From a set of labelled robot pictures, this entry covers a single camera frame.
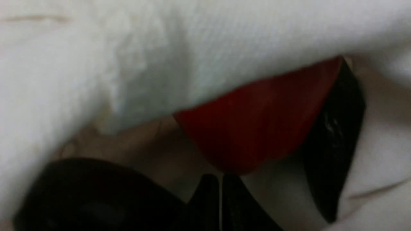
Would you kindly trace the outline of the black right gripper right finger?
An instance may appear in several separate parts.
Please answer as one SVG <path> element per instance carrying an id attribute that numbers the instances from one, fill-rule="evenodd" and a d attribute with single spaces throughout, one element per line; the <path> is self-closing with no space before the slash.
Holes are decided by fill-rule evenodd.
<path id="1" fill-rule="evenodd" d="M 223 231 L 282 231 L 254 199 L 238 175 L 222 178 Z"/>

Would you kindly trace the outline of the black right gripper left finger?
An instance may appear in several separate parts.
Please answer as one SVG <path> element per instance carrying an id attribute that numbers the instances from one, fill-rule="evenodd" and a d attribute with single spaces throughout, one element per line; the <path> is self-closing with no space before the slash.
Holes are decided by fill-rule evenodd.
<path id="1" fill-rule="evenodd" d="M 171 231 L 220 230 L 220 191 L 216 176 L 205 174 Z"/>

